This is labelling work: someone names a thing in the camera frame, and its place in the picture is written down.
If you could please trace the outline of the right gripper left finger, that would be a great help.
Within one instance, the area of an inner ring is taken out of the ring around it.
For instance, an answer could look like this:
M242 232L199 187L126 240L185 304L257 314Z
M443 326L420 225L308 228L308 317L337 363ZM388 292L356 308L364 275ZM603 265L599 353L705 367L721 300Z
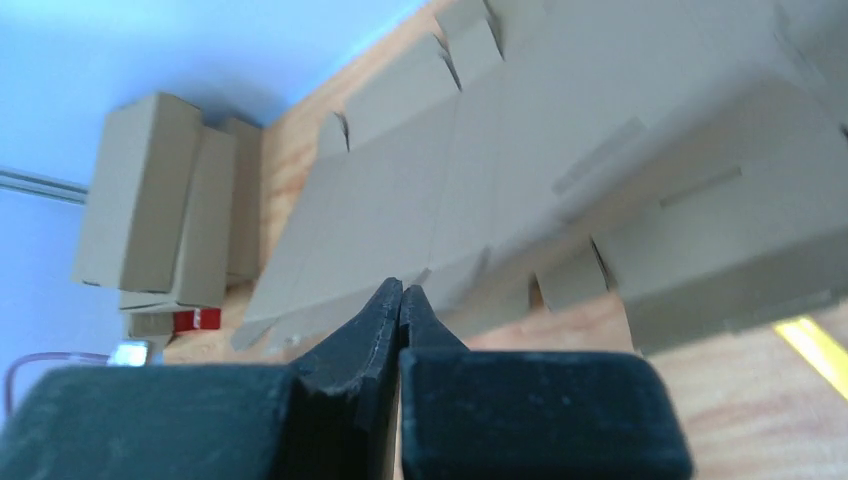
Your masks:
M5 479L372 479L397 369L398 279L288 365L66 367L1 434Z

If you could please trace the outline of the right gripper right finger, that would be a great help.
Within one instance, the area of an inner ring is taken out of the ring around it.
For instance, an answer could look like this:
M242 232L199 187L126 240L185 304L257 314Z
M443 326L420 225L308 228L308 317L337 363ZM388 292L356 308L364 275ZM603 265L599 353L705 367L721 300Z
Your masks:
M425 292L399 322L401 462L408 479L689 479L665 384L645 359L603 351L473 351Z

